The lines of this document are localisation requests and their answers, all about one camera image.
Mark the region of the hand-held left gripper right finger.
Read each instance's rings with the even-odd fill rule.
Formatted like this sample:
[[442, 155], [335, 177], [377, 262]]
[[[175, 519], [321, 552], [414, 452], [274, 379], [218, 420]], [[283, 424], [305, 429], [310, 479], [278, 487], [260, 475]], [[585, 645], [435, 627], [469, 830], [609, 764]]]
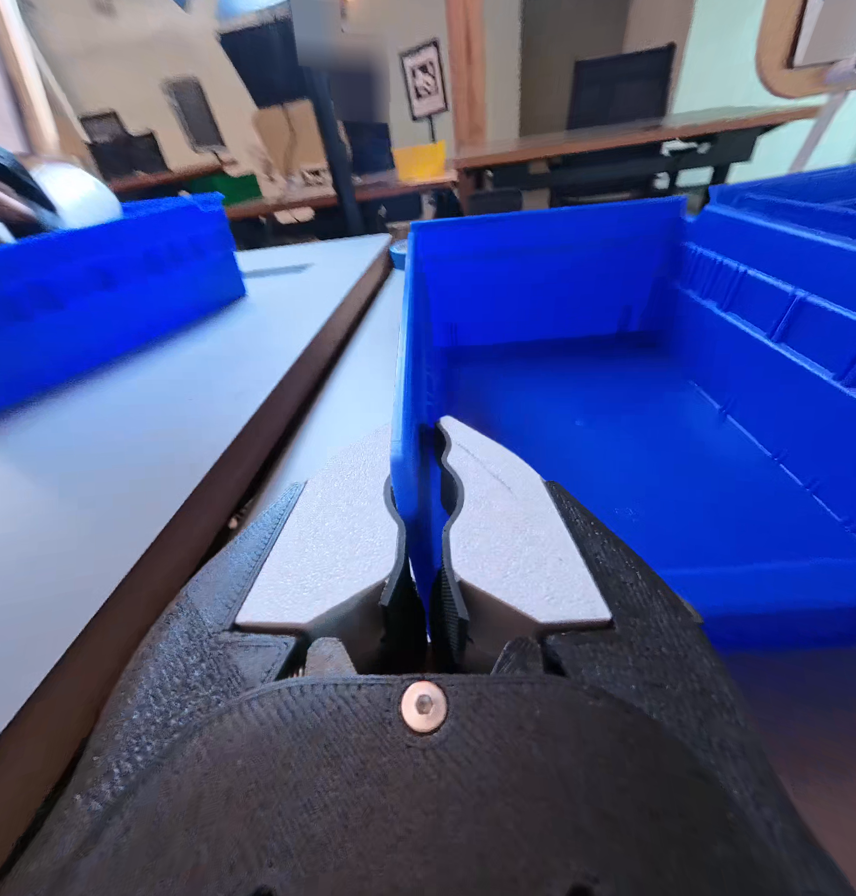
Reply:
[[447, 540], [469, 630], [608, 626], [612, 611], [539, 473], [453, 417], [438, 427], [456, 483]]

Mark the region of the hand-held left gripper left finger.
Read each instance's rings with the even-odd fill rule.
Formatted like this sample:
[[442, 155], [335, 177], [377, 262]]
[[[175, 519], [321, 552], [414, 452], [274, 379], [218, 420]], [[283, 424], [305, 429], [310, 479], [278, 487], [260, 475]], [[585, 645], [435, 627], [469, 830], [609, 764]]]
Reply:
[[390, 426], [341, 450], [296, 499], [235, 625], [268, 633], [382, 633], [380, 598], [397, 560], [385, 491]]

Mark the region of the white plastic bottle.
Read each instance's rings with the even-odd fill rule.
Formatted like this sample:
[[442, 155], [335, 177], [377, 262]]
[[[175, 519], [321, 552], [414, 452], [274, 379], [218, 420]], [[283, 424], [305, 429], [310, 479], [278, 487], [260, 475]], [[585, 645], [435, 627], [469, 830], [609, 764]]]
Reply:
[[67, 230], [78, 230], [123, 218], [117, 196], [96, 176], [72, 162], [25, 156], [22, 164]]

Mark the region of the wooden top office desk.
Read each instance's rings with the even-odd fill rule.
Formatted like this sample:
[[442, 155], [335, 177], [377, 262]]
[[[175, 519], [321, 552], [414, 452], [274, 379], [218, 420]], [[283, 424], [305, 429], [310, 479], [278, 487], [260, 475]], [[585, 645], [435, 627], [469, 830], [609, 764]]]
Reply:
[[[457, 173], [454, 170], [446, 170], [441, 175], [411, 182], [402, 181], [396, 172], [370, 174], [354, 184], [355, 199], [358, 203], [366, 203], [410, 193], [426, 194], [440, 189], [456, 189], [457, 180]], [[333, 187], [296, 185], [286, 188], [279, 196], [261, 196], [226, 205], [223, 209], [229, 220], [238, 221], [263, 218], [278, 211], [298, 208], [317, 210], [335, 206], [337, 196]]]
[[642, 181], [657, 174], [712, 169], [710, 187], [727, 182], [731, 168], [750, 161], [758, 140], [796, 121], [814, 120], [821, 106], [709, 108], [613, 126], [595, 126], [456, 150], [458, 197], [476, 214], [500, 190], [533, 191]]

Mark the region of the green plastic bin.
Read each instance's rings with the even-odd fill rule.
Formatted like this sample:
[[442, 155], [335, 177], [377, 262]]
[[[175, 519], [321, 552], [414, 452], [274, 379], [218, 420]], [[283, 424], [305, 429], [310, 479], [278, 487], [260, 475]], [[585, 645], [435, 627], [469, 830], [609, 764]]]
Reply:
[[191, 195], [219, 193], [223, 197], [223, 205], [230, 206], [263, 196], [255, 174], [230, 175], [216, 172], [191, 178], [185, 189]]

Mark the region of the black tripod stand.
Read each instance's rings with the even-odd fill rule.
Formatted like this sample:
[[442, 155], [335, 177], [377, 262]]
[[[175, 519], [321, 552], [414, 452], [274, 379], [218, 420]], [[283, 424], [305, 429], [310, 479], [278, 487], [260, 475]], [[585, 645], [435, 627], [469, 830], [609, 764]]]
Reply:
[[356, 200], [351, 164], [334, 113], [327, 72], [304, 66], [302, 73], [320, 130], [337, 204], [343, 212], [346, 232], [350, 237], [362, 236], [365, 233], [362, 212]]

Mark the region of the yellow plastic bin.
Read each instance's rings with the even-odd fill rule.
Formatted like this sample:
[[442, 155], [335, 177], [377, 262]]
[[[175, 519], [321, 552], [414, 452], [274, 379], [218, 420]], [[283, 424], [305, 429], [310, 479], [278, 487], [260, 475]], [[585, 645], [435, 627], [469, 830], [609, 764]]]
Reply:
[[392, 149], [392, 157], [400, 182], [420, 184], [443, 180], [446, 176], [445, 140]]

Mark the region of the black office chair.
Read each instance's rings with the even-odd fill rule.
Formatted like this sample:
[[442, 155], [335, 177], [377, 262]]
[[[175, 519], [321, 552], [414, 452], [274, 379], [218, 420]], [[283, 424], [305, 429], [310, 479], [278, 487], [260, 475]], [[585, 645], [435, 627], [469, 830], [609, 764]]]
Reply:
[[663, 118], [677, 45], [576, 61], [566, 128], [617, 126]]

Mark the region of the black white marker sign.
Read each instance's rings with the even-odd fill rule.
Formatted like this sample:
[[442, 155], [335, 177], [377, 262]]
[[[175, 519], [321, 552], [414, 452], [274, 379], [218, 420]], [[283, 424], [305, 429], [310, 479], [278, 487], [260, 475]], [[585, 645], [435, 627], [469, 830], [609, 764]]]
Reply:
[[426, 121], [430, 142], [437, 143], [435, 118], [449, 111], [440, 42], [422, 42], [398, 54], [410, 118]]

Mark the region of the instruction sign on white stand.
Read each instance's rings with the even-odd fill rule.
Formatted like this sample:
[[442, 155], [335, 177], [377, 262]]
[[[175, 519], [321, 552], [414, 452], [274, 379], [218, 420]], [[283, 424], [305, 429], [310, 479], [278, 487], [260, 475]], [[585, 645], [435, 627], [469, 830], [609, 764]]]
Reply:
[[856, 91], [856, 2], [765, 2], [756, 68], [772, 95], [825, 98], [789, 167], [791, 174], [801, 173]]

